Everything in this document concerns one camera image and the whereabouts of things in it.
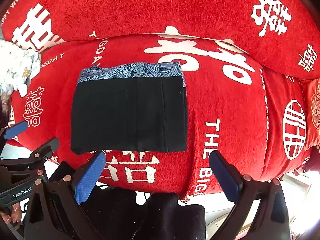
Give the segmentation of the person's left hand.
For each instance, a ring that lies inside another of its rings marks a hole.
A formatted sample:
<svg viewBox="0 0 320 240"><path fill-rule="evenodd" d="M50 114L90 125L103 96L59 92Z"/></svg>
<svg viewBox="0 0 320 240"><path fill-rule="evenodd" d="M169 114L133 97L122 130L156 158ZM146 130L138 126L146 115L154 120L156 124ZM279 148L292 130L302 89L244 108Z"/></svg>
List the person's left hand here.
<svg viewBox="0 0 320 240"><path fill-rule="evenodd" d="M11 222L20 222L22 219L22 209L20 203L16 203L12 206L11 213L9 215L4 213L3 210L0 210L0 214L6 224L9 224Z"/></svg>

